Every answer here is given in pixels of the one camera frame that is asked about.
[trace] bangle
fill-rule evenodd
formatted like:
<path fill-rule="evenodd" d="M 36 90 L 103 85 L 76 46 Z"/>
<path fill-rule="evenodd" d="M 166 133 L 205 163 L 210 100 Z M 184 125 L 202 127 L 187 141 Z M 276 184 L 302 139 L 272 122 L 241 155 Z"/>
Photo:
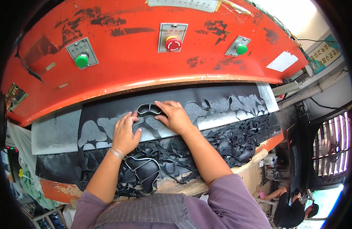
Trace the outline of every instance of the bangle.
<path fill-rule="evenodd" d="M 118 156 L 119 158 L 121 158 L 122 160 L 125 160 L 125 159 L 128 158 L 127 155 L 125 155 L 123 152 L 121 152 L 120 150 L 118 150 L 118 149 L 116 149 L 116 148 L 114 148 L 114 147 L 110 147 L 109 150 L 110 150 L 113 154 L 115 154 L 116 156 Z"/>

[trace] woman's left hand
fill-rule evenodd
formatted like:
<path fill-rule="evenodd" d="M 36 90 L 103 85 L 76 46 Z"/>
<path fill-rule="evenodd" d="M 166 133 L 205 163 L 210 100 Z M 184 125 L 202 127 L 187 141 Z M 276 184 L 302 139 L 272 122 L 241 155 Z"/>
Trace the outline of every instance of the woman's left hand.
<path fill-rule="evenodd" d="M 119 119 L 115 125 L 112 147 L 120 150 L 124 154 L 133 151 L 138 146 L 142 137 L 141 128 L 133 134 L 133 123 L 139 120 L 137 115 L 137 111 L 135 111 L 133 115 L 130 111 Z"/>

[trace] worker sitting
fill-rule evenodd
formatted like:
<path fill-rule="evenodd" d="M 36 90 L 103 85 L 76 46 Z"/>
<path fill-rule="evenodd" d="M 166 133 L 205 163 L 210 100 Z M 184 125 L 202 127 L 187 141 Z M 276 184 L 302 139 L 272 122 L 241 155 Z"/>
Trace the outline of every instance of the worker sitting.
<path fill-rule="evenodd" d="M 279 196 L 279 203 L 274 214 L 274 224 L 276 227 L 296 227 L 304 219 L 312 218 L 318 213 L 318 205 L 313 203 L 306 210 L 299 201 L 299 192 L 292 199 L 292 206 L 288 205 L 288 192 L 286 187 L 281 187 L 270 195 L 265 195 L 260 191 L 260 198 L 268 200 Z"/>
<path fill-rule="evenodd" d="M 112 148 L 77 202 L 72 229 L 78 228 L 271 228 L 264 212 L 224 159 L 192 125 L 180 103 L 155 101 L 167 115 L 155 116 L 181 135 L 206 184 L 208 203 L 183 194 L 154 194 L 113 203 L 122 159 L 139 144 L 142 130 L 132 132 L 137 112 L 127 113 L 115 125 Z"/>

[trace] woman's right hand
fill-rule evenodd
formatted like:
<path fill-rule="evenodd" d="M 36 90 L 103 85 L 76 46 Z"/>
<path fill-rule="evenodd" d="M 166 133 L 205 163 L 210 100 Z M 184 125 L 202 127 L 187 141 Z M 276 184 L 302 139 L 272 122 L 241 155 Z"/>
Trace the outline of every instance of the woman's right hand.
<path fill-rule="evenodd" d="M 170 130 L 183 136 L 195 129 L 185 110 L 179 102 L 159 101 L 154 102 L 168 117 L 157 115 L 154 118 L 165 124 Z"/>

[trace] emergency stop button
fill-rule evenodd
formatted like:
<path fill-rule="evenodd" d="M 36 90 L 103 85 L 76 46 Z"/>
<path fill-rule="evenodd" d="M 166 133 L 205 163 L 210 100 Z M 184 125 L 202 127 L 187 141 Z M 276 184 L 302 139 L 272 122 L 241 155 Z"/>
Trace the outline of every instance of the emergency stop button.
<path fill-rule="evenodd" d="M 167 49 L 167 51 L 169 52 L 178 51 L 180 50 L 181 46 L 182 46 L 182 42 L 180 39 L 178 39 L 177 36 L 172 35 L 166 38 L 165 48 Z"/>

